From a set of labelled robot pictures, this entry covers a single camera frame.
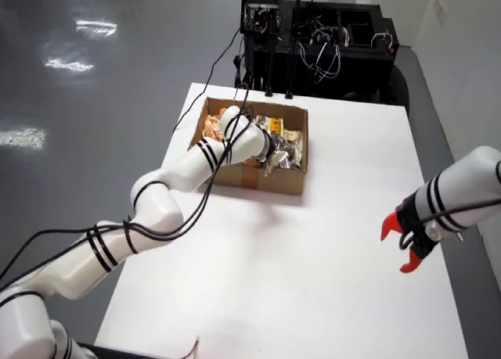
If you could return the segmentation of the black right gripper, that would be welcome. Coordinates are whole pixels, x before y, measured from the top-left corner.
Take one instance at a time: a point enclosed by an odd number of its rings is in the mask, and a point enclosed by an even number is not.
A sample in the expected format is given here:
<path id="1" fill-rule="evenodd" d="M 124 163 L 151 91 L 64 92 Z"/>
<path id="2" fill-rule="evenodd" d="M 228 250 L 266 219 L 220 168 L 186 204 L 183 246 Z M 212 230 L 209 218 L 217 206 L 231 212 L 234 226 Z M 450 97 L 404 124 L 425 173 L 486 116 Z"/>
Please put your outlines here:
<path id="1" fill-rule="evenodd" d="M 434 247 L 442 240 L 440 219 L 430 219 L 436 213 L 433 200 L 426 196 L 408 196 L 388 214 L 382 223 L 380 240 L 384 241 L 390 232 L 400 233 L 399 248 L 409 249 L 409 260 L 400 267 L 400 272 L 409 274 L 415 271 Z"/>

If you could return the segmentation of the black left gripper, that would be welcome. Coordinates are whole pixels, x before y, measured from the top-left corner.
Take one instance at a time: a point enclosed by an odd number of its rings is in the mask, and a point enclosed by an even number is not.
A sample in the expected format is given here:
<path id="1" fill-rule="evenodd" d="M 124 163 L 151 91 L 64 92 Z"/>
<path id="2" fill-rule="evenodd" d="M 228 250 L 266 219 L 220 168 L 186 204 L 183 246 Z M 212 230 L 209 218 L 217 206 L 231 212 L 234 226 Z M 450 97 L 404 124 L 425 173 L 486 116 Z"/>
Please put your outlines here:
<path id="1" fill-rule="evenodd" d="M 266 130 L 262 130 L 262 132 L 265 140 L 263 150 L 254 157 L 260 165 L 265 164 L 276 150 L 274 134 L 269 134 Z"/>

